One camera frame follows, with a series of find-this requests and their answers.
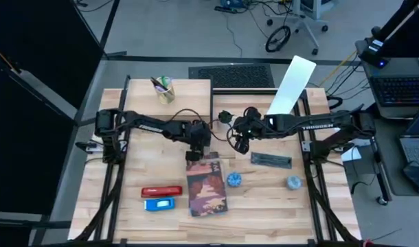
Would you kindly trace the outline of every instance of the gray floor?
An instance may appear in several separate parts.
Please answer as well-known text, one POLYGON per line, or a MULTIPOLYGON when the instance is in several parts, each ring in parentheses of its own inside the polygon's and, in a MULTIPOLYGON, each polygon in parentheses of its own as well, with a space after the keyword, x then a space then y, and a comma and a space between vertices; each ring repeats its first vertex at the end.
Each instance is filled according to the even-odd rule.
MULTIPOLYGON (((98 0, 85 0, 87 9, 103 3, 98 0)), ((235 33, 236 42, 243 50, 245 58, 292 58, 298 55, 307 59, 343 60, 354 50, 354 42, 370 35, 374 25, 382 25, 400 5, 401 0, 360 0, 340 1, 331 11, 324 14, 329 21, 329 31, 322 33, 321 26, 312 24, 317 35, 320 49, 317 56, 312 56, 313 44, 305 30, 292 35, 281 52, 268 54, 264 50, 266 38, 260 33, 249 13, 229 15, 229 26, 235 33)), ((213 11, 217 0, 121 0, 112 30, 106 44, 106 52, 126 50, 129 55, 138 56, 202 56, 202 57, 239 57, 240 51, 232 43, 232 36, 226 30, 225 18, 220 12, 213 11)), ((93 33, 100 39, 111 4, 89 13, 83 13, 93 33)), ((258 6, 253 14, 261 28, 269 35, 282 24, 282 19, 274 19, 272 27, 266 26, 268 19, 263 9, 258 6)), ((122 88, 126 75, 132 78, 169 75, 174 78, 187 78, 188 67, 206 66, 203 63, 160 63, 160 62, 102 62, 95 77, 84 118, 93 117, 98 109, 103 88, 122 88)), ((271 65, 275 85, 278 86, 287 70, 286 65, 271 65)), ((334 67, 318 66, 310 80, 319 84, 334 67)), ((356 86, 364 78, 363 73, 354 73, 338 92, 344 92, 356 86)), ((335 76, 323 87, 328 88, 335 76)), ((360 86, 340 96, 351 97, 359 92, 360 86)), ((366 90, 356 97, 346 100, 343 109, 351 109, 364 103, 373 102, 372 93, 366 90)), ((79 130, 77 140, 86 141, 92 135, 93 126, 79 130)), ((65 175, 53 212, 53 220, 70 220, 74 202, 78 195, 83 171, 85 154, 77 149, 71 151, 65 175)), ((359 169, 369 171, 366 167, 359 169)), ((358 178, 348 169, 348 180, 351 183, 358 178)), ((359 175, 366 182, 372 180, 372 174, 359 175)), ((387 207, 378 205, 374 199, 380 191, 376 181, 369 187, 357 187, 353 195, 359 226, 363 238, 374 239, 386 233, 398 232, 376 240, 376 243, 398 246, 419 246, 419 197, 396 197, 387 207)), ((63 242, 68 230, 48 231, 44 243, 63 242)))

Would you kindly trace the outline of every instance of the cup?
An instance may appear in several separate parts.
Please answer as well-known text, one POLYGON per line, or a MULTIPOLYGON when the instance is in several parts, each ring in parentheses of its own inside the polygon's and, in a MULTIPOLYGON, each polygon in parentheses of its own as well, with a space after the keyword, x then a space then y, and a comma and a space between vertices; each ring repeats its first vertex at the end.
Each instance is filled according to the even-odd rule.
POLYGON ((162 78, 157 78, 156 80, 162 83, 163 86, 167 88, 167 91, 165 91, 160 86, 155 87, 155 91, 157 97, 159 98, 159 102, 161 102, 161 104, 170 104, 171 102, 173 102, 175 96, 171 78, 164 77, 163 81, 162 78))

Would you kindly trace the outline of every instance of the pen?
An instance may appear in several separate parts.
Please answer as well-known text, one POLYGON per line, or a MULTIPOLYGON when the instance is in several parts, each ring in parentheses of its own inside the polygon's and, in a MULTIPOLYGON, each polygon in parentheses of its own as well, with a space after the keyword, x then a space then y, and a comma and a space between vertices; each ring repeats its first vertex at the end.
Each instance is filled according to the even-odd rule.
POLYGON ((155 86, 160 86, 163 90, 168 91, 168 89, 164 87, 163 84, 161 84, 158 80, 151 78, 151 81, 155 86))

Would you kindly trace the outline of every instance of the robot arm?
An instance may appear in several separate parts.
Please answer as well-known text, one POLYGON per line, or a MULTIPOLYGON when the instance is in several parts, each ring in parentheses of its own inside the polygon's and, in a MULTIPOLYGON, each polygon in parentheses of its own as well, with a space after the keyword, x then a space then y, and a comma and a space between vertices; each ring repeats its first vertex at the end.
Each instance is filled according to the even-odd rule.
POLYGON ((361 113, 362 106, 353 111, 296 117, 290 114, 265 115, 254 107, 248 107, 243 117, 238 117, 232 128, 236 131, 236 144, 233 148, 246 154, 250 139, 274 139, 294 135, 299 131, 340 128, 323 141, 309 143, 312 158, 326 158, 330 150, 355 139, 369 139, 374 136, 375 128, 371 117, 361 113))
POLYGON ((116 163, 121 159, 118 138, 128 128, 148 130, 190 144, 190 151, 185 154, 187 161, 198 161, 203 156, 203 148, 211 143, 210 127, 204 121, 162 121, 134 111, 100 110, 95 119, 95 135, 103 140, 103 162, 116 163))

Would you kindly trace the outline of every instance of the book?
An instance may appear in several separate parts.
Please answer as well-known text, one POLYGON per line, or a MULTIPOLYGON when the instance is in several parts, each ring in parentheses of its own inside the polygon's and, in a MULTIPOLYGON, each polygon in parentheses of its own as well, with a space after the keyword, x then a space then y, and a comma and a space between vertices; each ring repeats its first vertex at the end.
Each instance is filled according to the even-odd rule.
POLYGON ((217 152, 210 152, 199 161, 188 161, 186 174, 191 216, 228 211, 225 183, 217 152))

